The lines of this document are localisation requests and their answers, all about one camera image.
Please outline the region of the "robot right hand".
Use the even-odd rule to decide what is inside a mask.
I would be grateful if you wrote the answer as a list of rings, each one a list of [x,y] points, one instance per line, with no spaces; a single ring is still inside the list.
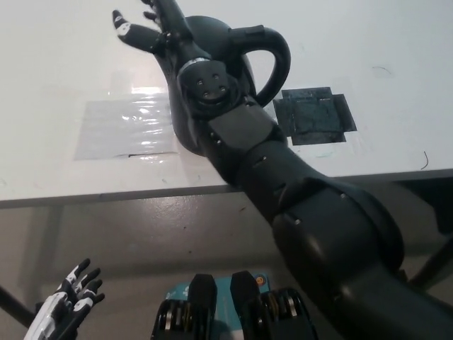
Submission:
[[[121,42],[143,52],[170,59],[171,68],[177,72],[187,64],[212,59],[195,42],[176,1],[145,1],[144,4],[151,9],[144,12],[144,17],[157,24],[159,29],[130,23],[119,10],[114,10],[113,25]]]

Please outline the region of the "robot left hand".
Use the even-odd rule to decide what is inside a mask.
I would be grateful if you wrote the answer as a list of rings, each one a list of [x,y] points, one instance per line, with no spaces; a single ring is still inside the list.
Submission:
[[[66,276],[56,291],[36,308],[35,317],[25,334],[26,339],[75,339],[78,328],[105,295],[98,290],[103,281],[101,270],[89,273],[90,259],[83,260]]]

